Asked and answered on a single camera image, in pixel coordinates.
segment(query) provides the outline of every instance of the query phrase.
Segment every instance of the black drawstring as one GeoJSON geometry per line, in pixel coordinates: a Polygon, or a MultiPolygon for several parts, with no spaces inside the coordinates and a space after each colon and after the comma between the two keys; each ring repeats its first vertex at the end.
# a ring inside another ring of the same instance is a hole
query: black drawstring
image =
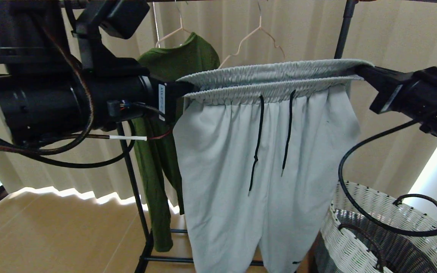
{"type": "Polygon", "coordinates": [[[252,165],[252,174],[250,175],[250,185],[249,185],[249,191],[247,196],[250,194],[250,190],[252,190],[252,181],[254,179],[255,164],[257,163],[257,161],[259,161],[259,158],[257,157],[257,153],[259,152],[259,145],[261,143],[262,121],[264,120],[264,97],[261,95],[259,98],[261,99],[261,119],[259,121],[259,135],[257,135],[257,146],[255,147],[254,164],[252,165]]]}
{"type": "Polygon", "coordinates": [[[284,150],[284,159],[283,159],[283,170],[281,171],[281,176],[283,176],[284,168],[286,167],[286,158],[288,157],[288,147],[289,147],[289,138],[291,138],[291,126],[293,124],[293,97],[296,90],[291,93],[289,96],[289,126],[288,126],[288,138],[286,140],[286,147],[284,150]]]}

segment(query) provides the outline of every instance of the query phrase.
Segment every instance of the clothes hanger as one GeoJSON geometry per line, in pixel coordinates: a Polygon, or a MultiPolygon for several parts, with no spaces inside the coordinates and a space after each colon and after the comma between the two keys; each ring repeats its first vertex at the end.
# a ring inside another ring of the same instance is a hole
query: clothes hanger
{"type": "Polygon", "coordinates": [[[275,49],[277,49],[277,48],[280,49],[281,52],[283,53],[283,59],[286,59],[286,54],[284,54],[283,48],[280,45],[276,45],[276,39],[269,32],[267,32],[265,29],[262,28],[262,12],[261,12],[261,5],[259,4],[259,0],[257,0],[257,5],[259,6],[259,26],[255,30],[253,30],[251,33],[249,33],[247,36],[245,36],[244,39],[242,39],[242,41],[239,43],[239,48],[238,48],[237,52],[235,54],[228,55],[227,58],[225,58],[225,60],[218,67],[219,69],[223,67],[225,62],[227,62],[227,60],[230,57],[237,56],[239,54],[239,52],[241,51],[242,43],[244,43],[245,40],[250,38],[254,33],[256,33],[258,31],[262,31],[265,34],[267,34],[267,36],[269,36],[272,39],[272,41],[274,42],[274,48],[275,49]]]}
{"type": "Polygon", "coordinates": [[[178,10],[178,13],[180,14],[180,28],[177,29],[177,30],[175,30],[175,31],[173,31],[172,33],[170,33],[170,34],[164,36],[163,38],[159,39],[159,40],[156,42],[156,45],[155,45],[156,48],[159,47],[159,44],[160,44],[161,42],[163,42],[164,40],[166,40],[166,39],[170,38],[171,36],[175,35],[175,34],[178,33],[179,31],[185,31],[185,32],[191,34],[191,32],[190,32],[189,30],[187,30],[186,28],[183,27],[182,12],[180,11],[180,8],[178,7],[178,3],[176,2],[176,0],[175,0],[175,5],[176,5],[176,9],[178,10]]]}

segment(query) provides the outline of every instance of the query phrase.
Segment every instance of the beige curtain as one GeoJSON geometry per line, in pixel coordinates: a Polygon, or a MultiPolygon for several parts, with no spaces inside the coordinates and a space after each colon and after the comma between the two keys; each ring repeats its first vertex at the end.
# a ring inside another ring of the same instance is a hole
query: beige curtain
{"type": "MultiPolygon", "coordinates": [[[[221,59],[235,53],[241,39],[259,22],[256,0],[189,1],[177,5],[185,28],[210,42],[221,59]]],[[[283,60],[281,51],[273,47],[272,40],[257,33],[245,42],[241,53],[231,58],[226,67],[333,57],[344,0],[262,0],[260,5],[263,27],[282,46],[286,59],[283,60]]],[[[103,40],[117,56],[139,57],[154,46],[157,34],[163,37],[178,27],[179,13],[175,3],[155,3],[154,10],[132,38],[119,40],[104,35],[103,40]]],[[[179,33],[162,46],[175,47],[186,38],[186,33],[179,33]]],[[[69,40],[72,52],[78,55],[75,41],[70,36],[69,40]]],[[[400,0],[360,2],[344,57],[365,59],[399,71],[437,66],[437,5],[400,0]]],[[[361,125],[362,139],[409,120],[399,113],[376,115],[369,111],[375,95],[376,91],[367,83],[352,85],[351,100],[361,125]]],[[[0,137],[7,140],[9,137],[1,120],[0,137]]],[[[425,135],[418,126],[413,126],[358,150],[346,166],[345,178],[394,196],[407,193],[436,145],[437,138],[425,135]]],[[[54,158],[95,162],[117,155],[119,149],[116,142],[86,140],[80,147],[54,158]]],[[[135,171],[139,181],[136,164],[135,171]]],[[[0,179],[9,191],[54,185],[59,190],[94,190],[97,197],[113,191],[121,198],[132,195],[123,161],[100,169],[75,170],[0,152],[0,179]]]]}

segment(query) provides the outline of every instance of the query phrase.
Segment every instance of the basket handle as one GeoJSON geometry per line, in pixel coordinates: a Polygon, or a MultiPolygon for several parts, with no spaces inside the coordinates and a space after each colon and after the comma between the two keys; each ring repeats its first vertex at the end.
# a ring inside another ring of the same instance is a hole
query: basket handle
{"type": "Polygon", "coordinates": [[[367,233],[364,230],[362,230],[356,225],[342,223],[338,226],[338,230],[341,230],[342,228],[348,228],[359,232],[374,246],[375,250],[377,250],[376,253],[372,251],[372,254],[374,254],[377,257],[377,264],[375,265],[374,268],[377,269],[379,272],[384,273],[384,267],[386,265],[386,262],[385,262],[384,253],[382,252],[382,249],[379,247],[379,245],[369,235],[367,235],[367,233]]]}
{"type": "Polygon", "coordinates": [[[417,194],[417,193],[411,193],[411,194],[404,194],[404,195],[401,195],[401,196],[399,196],[399,198],[397,198],[392,204],[394,204],[394,205],[396,205],[396,206],[399,206],[400,204],[402,204],[402,200],[404,199],[404,198],[407,198],[407,197],[418,197],[418,198],[422,198],[422,199],[425,199],[425,200],[427,200],[427,201],[430,201],[431,203],[433,203],[436,207],[437,207],[437,201],[436,200],[434,200],[432,197],[429,197],[429,196],[426,196],[426,195],[423,195],[423,194],[417,194]]]}

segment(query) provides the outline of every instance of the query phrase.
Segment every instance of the laundry basket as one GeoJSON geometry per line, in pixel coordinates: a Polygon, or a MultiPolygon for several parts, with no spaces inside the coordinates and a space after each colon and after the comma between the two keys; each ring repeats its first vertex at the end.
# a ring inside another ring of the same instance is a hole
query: laundry basket
{"type": "MultiPolygon", "coordinates": [[[[403,198],[415,196],[430,200],[437,206],[437,202],[429,197],[404,195],[396,200],[385,193],[356,183],[346,182],[346,186],[366,212],[388,225],[411,231],[437,228],[436,220],[402,204],[403,198]]],[[[437,236],[407,237],[377,226],[353,207],[338,184],[314,254],[319,273],[370,272],[363,271],[362,266],[372,266],[371,259],[374,259],[374,254],[378,254],[377,251],[380,251],[385,259],[385,272],[437,273],[437,236]],[[353,230],[351,235],[356,239],[351,240],[350,234],[338,231],[342,224],[357,227],[369,239],[353,230]],[[360,242],[361,246],[354,248],[353,241],[360,242]],[[360,255],[362,251],[365,251],[362,257],[369,259],[355,258],[355,254],[360,255]]]]}

